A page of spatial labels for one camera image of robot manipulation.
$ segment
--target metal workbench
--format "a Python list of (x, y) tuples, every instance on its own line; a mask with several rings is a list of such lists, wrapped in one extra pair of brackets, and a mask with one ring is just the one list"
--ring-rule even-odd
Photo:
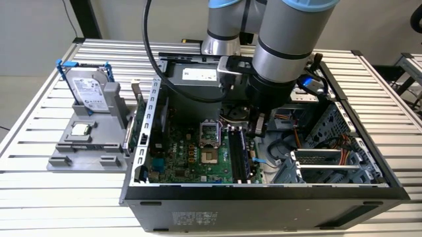
[[(199, 53), (198, 44), (153, 44), (158, 52)], [(243, 47), (253, 55), (254, 47)], [(332, 69), (354, 110), (412, 197), (412, 202), (346, 231), (179, 233), (178, 236), (422, 236), (422, 124), (368, 63), (352, 51), (317, 50)], [(63, 60), (110, 61), (122, 97), (135, 103), (131, 80), (149, 97), (155, 76), (143, 44), (93, 40), (74, 44)], [(73, 116), (74, 99), (54, 70), (0, 144), (0, 236), (139, 236), (143, 229), (118, 204), (123, 173), (51, 173), (46, 166)]]

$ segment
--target black pole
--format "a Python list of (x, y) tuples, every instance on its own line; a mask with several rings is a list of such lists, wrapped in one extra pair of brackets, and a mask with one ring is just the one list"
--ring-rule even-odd
[(70, 0), (85, 38), (102, 39), (98, 20), (90, 0)]
[(413, 85), (414, 82), (416, 82), (416, 80), (412, 77), (409, 77), (409, 79), (404, 82), (401, 87), (396, 90), (396, 93), (398, 95), (402, 95), (405, 93), (405, 91), (409, 89), (409, 87)]

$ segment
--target power supply label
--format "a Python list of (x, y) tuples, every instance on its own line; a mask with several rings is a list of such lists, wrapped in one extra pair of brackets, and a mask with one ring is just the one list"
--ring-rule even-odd
[(93, 78), (75, 78), (74, 83), (85, 106), (94, 112), (109, 112), (99, 81)]
[(173, 221), (175, 225), (215, 225), (218, 212), (213, 211), (174, 211)]
[(186, 68), (183, 69), (182, 79), (217, 81), (217, 70), (203, 68)]

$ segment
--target green circuit board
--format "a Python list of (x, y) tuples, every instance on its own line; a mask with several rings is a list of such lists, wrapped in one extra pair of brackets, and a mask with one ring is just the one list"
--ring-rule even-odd
[[(201, 148), (199, 128), (174, 127), (170, 131), (165, 169), (162, 172), (150, 172), (150, 181), (154, 183), (233, 184), (227, 133), (223, 129), (218, 149)], [(257, 168), (257, 174), (250, 178), (253, 183), (262, 183), (260, 172)]]

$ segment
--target case label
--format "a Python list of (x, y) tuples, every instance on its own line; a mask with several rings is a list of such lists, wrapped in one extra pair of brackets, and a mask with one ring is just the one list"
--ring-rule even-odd
[(186, 68), (183, 69), (182, 79), (217, 81), (217, 70), (203, 68)]
[(218, 212), (213, 211), (174, 211), (173, 221), (175, 225), (215, 225)]

